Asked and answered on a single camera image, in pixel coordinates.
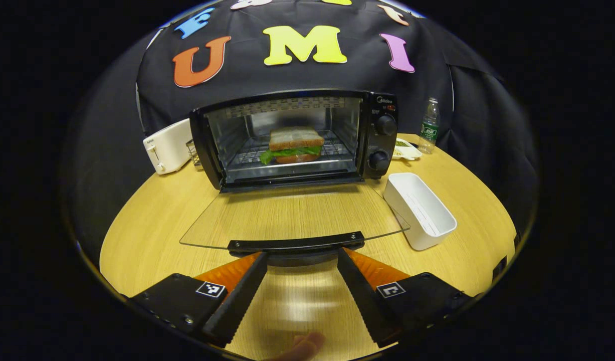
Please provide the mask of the small white dish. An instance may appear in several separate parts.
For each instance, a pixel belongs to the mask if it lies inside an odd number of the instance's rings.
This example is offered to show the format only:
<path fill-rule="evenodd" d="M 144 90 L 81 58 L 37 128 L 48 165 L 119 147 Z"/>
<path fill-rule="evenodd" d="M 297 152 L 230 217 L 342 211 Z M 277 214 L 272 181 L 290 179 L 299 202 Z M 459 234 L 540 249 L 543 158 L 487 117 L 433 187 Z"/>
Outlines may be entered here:
<path fill-rule="evenodd" d="M 410 142 L 407 142 L 404 139 L 396 138 L 394 151 L 392 154 L 392 159 L 403 159 L 408 161 L 417 160 L 422 157 L 421 151 L 418 150 Z"/>

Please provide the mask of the black electric oven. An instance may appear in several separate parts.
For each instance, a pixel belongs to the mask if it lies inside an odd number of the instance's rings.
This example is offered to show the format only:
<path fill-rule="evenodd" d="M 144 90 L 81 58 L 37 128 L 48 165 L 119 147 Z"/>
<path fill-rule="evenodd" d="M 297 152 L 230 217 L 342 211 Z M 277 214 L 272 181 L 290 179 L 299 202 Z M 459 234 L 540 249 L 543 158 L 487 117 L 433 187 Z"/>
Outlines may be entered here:
<path fill-rule="evenodd" d="M 397 98 L 359 90 L 271 92 L 197 108 L 192 139 L 218 190 L 179 242 L 236 257 L 269 252 L 273 265 L 320 263 L 337 248 L 404 231 L 370 185 L 387 173 L 397 138 Z M 321 156 L 262 164 L 269 133 L 309 126 Z"/>

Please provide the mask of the black backdrop cloth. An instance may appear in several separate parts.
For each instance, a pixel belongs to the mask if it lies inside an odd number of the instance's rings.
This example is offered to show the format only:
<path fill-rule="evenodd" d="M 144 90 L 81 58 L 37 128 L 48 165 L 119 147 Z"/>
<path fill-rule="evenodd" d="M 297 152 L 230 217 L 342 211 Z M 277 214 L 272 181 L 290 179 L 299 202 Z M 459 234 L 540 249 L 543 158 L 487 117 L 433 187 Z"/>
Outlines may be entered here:
<path fill-rule="evenodd" d="M 378 0 L 350 6 L 272 0 L 232 10 L 236 0 L 199 5 L 133 44 L 97 79 L 70 125 L 61 193 L 75 238 L 97 257 L 113 219 L 154 173 L 142 138 L 220 101 L 301 89 L 388 92 L 401 107 L 399 131 L 418 133 L 427 100 L 440 103 L 437 146 L 467 167 L 506 208 L 517 240 L 537 204 L 539 162 L 529 116 L 506 80 L 476 49 L 433 19 L 408 13 L 399 25 Z M 267 66 L 263 30 L 303 36 L 336 27 L 343 64 L 292 57 Z"/>

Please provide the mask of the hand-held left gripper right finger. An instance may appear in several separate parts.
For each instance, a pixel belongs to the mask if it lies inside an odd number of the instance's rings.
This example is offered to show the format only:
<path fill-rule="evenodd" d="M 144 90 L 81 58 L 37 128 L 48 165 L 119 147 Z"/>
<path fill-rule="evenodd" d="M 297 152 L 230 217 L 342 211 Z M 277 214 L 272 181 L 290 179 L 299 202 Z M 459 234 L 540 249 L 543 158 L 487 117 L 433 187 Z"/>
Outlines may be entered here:
<path fill-rule="evenodd" d="M 410 276 L 346 247 L 338 249 L 337 269 L 379 347 L 419 336 L 474 300 L 430 272 Z"/>

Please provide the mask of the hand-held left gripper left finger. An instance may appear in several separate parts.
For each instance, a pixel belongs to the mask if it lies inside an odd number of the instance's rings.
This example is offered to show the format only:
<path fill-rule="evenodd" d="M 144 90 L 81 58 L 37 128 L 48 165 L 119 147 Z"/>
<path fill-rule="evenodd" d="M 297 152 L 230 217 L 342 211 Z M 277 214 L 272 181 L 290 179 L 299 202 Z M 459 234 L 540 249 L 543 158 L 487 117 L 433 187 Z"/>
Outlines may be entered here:
<path fill-rule="evenodd" d="M 268 258 L 255 252 L 197 277 L 172 273 L 128 301 L 164 326 L 225 347 L 268 271 Z"/>

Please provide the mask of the white rectangular container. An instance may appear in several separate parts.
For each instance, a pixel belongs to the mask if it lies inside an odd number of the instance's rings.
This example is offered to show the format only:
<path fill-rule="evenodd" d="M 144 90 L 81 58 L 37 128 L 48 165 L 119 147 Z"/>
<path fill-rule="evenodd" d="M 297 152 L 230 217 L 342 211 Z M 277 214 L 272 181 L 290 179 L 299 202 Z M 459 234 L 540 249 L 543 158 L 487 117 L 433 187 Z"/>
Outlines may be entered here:
<path fill-rule="evenodd" d="M 454 215 L 417 174 L 390 174 L 383 198 L 397 213 L 408 244 L 415 251 L 440 244 L 458 227 Z"/>

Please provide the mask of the clear plastic water bottle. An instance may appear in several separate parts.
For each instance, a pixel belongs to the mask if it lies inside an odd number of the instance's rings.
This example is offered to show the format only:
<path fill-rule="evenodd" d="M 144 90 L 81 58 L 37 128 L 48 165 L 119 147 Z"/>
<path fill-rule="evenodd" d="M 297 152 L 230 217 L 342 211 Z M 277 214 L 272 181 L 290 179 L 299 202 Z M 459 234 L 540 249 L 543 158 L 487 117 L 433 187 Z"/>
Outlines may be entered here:
<path fill-rule="evenodd" d="M 422 153 L 431 154 L 436 147 L 438 131 L 440 126 L 440 110 L 438 100 L 430 97 L 427 101 L 427 108 L 421 123 L 420 140 L 418 149 Z"/>

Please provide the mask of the white toaster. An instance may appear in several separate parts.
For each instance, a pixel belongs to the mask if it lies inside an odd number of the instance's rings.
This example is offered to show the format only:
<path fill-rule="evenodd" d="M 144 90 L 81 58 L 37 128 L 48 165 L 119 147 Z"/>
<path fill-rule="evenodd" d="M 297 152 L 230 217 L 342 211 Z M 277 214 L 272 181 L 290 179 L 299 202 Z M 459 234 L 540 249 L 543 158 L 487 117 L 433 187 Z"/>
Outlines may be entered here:
<path fill-rule="evenodd" d="M 155 132 L 142 140 L 145 151 L 157 174 L 179 171 L 189 160 L 186 145 L 192 140 L 189 119 L 184 119 Z"/>

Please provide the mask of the lettuce sandwich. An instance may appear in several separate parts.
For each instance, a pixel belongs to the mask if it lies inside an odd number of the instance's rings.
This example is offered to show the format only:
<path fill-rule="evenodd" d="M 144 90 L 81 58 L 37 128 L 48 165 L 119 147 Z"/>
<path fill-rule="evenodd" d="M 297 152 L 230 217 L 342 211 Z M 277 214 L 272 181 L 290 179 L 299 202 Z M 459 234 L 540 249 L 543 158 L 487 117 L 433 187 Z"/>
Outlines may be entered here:
<path fill-rule="evenodd" d="M 315 161 L 321 156 L 325 139 L 309 126 L 285 126 L 269 133 L 269 149 L 259 160 L 262 164 L 294 164 Z"/>

